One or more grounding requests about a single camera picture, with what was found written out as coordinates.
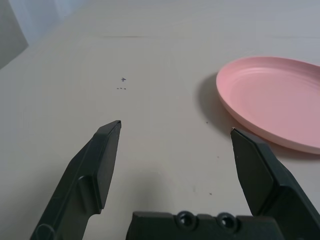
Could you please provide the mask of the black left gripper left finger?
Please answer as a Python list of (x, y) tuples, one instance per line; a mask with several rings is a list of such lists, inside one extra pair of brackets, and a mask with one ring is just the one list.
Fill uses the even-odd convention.
[(91, 216), (105, 208), (115, 168), (121, 121), (101, 126), (72, 158), (32, 240), (81, 240)]

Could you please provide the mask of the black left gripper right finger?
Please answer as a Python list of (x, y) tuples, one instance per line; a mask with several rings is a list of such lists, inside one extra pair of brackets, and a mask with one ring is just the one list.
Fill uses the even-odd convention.
[(253, 216), (275, 220), (286, 240), (318, 240), (320, 214), (291, 172), (259, 137), (230, 132), (237, 176)]

